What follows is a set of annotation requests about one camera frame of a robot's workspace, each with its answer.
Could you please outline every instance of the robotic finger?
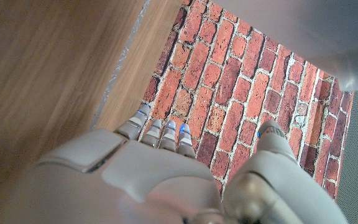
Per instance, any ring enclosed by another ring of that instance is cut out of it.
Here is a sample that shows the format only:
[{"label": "robotic finger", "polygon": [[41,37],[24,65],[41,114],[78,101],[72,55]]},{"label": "robotic finger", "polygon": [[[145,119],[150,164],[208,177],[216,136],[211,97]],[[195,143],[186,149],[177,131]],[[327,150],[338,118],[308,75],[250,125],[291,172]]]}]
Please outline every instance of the robotic finger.
[{"label": "robotic finger", "polygon": [[168,121],[161,137],[160,149],[166,149],[172,152],[176,151],[175,130],[176,130],[175,122],[172,120]]},{"label": "robotic finger", "polygon": [[147,105],[142,106],[138,111],[132,115],[129,120],[118,127],[115,133],[121,134],[129,140],[135,140],[140,134],[140,131],[145,124],[147,117],[150,113],[150,107]]},{"label": "robotic finger", "polygon": [[160,137],[161,132],[161,120],[156,119],[146,134],[143,135],[142,139],[140,140],[141,143],[144,143],[148,146],[153,148],[157,147],[158,139]]}]

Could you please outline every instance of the robot fingertip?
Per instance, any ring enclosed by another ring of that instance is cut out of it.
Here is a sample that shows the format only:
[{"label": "robot fingertip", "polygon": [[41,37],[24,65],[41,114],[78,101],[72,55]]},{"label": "robot fingertip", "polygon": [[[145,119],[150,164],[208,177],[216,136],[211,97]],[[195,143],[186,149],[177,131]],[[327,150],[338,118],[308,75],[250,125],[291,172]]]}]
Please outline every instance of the robot fingertip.
[{"label": "robot fingertip", "polygon": [[183,124],[180,126],[180,132],[186,132],[188,134],[190,134],[190,127],[188,124]]},{"label": "robot fingertip", "polygon": [[161,120],[160,120],[160,119],[156,119],[155,121],[153,121],[152,126],[155,126],[156,128],[161,129],[161,127],[162,127],[162,122],[161,122]]},{"label": "robot fingertip", "polygon": [[170,120],[170,121],[168,121],[168,123],[167,123],[167,128],[171,128],[171,129],[173,129],[173,130],[176,130],[177,124],[176,124],[174,121]]}]

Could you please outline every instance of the wooden surface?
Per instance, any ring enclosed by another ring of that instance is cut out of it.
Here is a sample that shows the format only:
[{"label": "wooden surface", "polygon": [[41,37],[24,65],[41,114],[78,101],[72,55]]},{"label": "wooden surface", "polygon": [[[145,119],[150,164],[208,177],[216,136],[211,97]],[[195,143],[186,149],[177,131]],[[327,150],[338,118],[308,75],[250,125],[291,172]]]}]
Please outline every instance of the wooden surface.
[{"label": "wooden surface", "polygon": [[150,71],[154,71],[164,47],[164,45],[156,45],[155,43],[167,41],[180,4],[181,1],[169,0],[152,0],[150,2],[149,8],[158,8],[158,11],[146,11],[142,26],[136,33],[122,66],[121,74],[118,76],[110,97],[103,108],[96,125],[97,128],[115,130],[139,108],[152,78]]},{"label": "wooden surface", "polygon": [[[136,92],[125,99],[129,105],[138,104],[147,88],[179,10],[168,16],[159,5],[170,1],[157,2],[150,4],[160,20],[149,18],[150,24],[142,23],[140,29],[145,37],[154,35],[153,29],[165,37],[138,43],[141,54],[131,57],[135,63],[126,60],[143,67],[142,73],[122,69],[131,82],[118,82],[120,88]],[[88,130],[143,4],[144,0],[0,1],[0,198],[28,164]],[[120,103],[103,120],[127,113]]]}]

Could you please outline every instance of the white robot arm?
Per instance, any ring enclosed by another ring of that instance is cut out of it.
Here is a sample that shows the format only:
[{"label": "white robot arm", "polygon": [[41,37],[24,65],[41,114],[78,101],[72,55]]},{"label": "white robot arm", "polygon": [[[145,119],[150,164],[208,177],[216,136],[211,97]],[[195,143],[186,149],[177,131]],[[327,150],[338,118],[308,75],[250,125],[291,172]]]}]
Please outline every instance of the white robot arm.
[{"label": "white robot arm", "polygon": [[222,202],[187,124],[178,144],[173,121],[161,138],[154,121],[137,141],[149,112],[143,106],[114,133],[94,130],[44,155],[0,206],[0,223],[347,223],[276,122],[260,127],[257,154]]}]

